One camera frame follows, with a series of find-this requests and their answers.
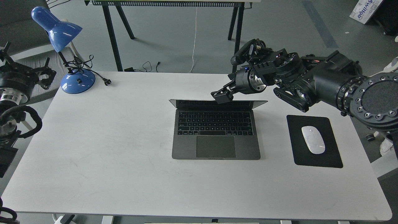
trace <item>gray laptop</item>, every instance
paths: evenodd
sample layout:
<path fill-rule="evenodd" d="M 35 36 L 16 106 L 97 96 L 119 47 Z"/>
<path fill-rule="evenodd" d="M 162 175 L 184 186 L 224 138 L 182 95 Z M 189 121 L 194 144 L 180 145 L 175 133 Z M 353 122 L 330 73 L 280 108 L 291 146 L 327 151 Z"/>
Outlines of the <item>gray laptop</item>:
<path fill-rule="evenodd" d="M 176 100 L 173 159 L 260 159 L 253 108 L 261 101 Z"/>

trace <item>chair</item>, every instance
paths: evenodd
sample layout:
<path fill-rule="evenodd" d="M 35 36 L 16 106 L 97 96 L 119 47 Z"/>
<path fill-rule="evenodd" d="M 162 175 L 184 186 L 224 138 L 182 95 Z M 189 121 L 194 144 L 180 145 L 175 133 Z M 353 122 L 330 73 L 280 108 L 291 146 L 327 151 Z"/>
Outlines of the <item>chair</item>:
<path fill-rule="evenodd" d="M 48 8 L 46 0 L 29 1 L 0 1 L 0 46 L 10 42 L 8 54 L 20 64 L 37 68 L 44 66 L 47 57 L 50 58 L 49 67 L 56 71 L 50 89 L 44 90 L 36 85 L 28 104 L 37 103 L 52 98 L 57 92 L 62 77 L 68 73 L 58 53 L 50 44 L 46 31 L 31 17 L 31 10 L 36 6 Z M 74 55 L 80 56 L 73 44 L 65 47 L 61 52 L 66 60 L 72 60 Z"/>

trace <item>white mouse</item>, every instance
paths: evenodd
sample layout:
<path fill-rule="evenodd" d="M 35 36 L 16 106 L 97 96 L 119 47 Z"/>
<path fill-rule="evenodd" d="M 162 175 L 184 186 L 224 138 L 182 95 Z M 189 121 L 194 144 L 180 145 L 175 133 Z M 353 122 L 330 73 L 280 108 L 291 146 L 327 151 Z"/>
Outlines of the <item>white mouse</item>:
<path fill-rule="evenodd" d="M 325 143 L 317 128 L 313 126 L 305 126 L 301 128 L 301 131 L 308 149 L 313 154 L 321 154 L 325 152 Z"/>

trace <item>blue desk lamp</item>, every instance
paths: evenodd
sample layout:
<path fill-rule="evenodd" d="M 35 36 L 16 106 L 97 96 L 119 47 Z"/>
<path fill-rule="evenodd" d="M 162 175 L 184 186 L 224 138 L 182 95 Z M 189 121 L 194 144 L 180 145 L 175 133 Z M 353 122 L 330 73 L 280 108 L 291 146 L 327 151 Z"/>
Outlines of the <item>blue desk lamp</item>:
<path fill-rule="evenodd" d="M 50 43 L 60 55 L 64 65 L 67 65 L 61 50 L 75 38 L 82 28 L 70 22 L 63 22 L 57 19 L 48 9 L 38 6 L 32 9 L 32 19 L 36 21 L 49 35 Z M 96 78 L 94 74 L 85 69 L 72 70 L 61 80 L 61 88 L 66 93 L 76 94 L 84 92 L 93 86 Z"/>

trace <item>gray cushion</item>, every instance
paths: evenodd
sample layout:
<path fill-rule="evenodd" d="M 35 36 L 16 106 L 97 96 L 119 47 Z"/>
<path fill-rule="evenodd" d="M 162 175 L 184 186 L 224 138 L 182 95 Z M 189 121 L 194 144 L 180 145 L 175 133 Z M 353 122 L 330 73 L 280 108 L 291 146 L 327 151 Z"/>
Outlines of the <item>gray cushion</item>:
<path fill-rule="evenodd" d="M 74 54 L 69 47 L 64 48 L 61 52 L 65 56 L 65 59 L 67 61 L 73 60 Z M 52 82 L 50 89 L 44 90 L 41 86 L 35 85 L 35 88 L 33 89 L 33 93 L 31 96 L 31 100 L 27 104 L 37 103 L 54 97 L 59 88 L 61 79 L 64 75 L 68 73 L 68 69 L 65 68 L 65 66 L 62 63 L 62 59 L 59 57 L 58 53 L 55 52 L 54 50 L 16 61 L 20 64 L 29 66 L 31 68 L 38 68 L 38 67 L 43 67 L 45 65 L 47 57 L 50 58 L 49 67 L 52 70 L 56 71 L 57 74 L 55 75 L 54 81 Z"/>
<path fill-rule="evenodd" d="M 0 26 L 32 20 L 30 13 L 36 6 L 48 8 L 46 0 L 0 0 Z"/>
<path fill-rule="evenodd" d="M 46 31 L 34 20 L 24 20 L 0 27 L 0 46 L 10 42 L 7 53 L 14 55 L 35 47 L 50 44 Z"/>

